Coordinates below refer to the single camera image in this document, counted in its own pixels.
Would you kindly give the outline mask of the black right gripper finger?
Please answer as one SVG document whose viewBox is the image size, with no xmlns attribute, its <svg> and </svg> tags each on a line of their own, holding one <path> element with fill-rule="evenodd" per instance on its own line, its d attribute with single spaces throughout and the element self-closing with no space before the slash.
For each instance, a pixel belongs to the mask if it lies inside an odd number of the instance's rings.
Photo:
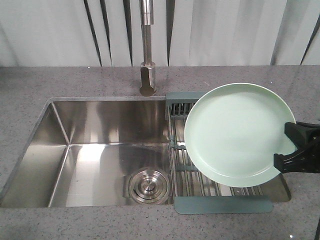
<svg viewBox="0 0 320 240">
<path fill-rule="evenodd" d="M 320 125 L 299 122 L 286 122 L 284 134 L 293 142 L 297 149 L 301 149 L 311 141 L 320 137 Z"/>
<path fill-rule="evenodd" d="M 319 173 L 320 143 L 310 142 L 287 155 L 273 155 L 273 166 L 281 173 Z"/>
</svg>

